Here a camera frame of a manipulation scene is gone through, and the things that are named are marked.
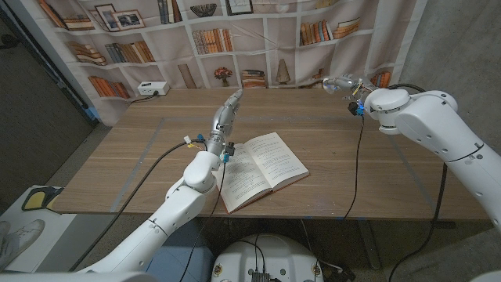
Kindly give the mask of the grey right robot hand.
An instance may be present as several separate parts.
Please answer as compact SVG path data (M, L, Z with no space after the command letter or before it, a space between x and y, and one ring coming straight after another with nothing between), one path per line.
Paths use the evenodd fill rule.
M348 92L350 101L364 101L372 91L378 90L378 87L367 77L358 74L342 74L335 78L324 78L322 86L329 94L337 91Z

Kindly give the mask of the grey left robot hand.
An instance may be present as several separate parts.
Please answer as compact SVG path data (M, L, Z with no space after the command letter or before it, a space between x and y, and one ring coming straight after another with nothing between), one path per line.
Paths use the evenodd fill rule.
M219 156L223 151L224 143L231 135L233 122L240 107L242 96L243 90L237 90L216 111L209 138L205 142L208 152Z

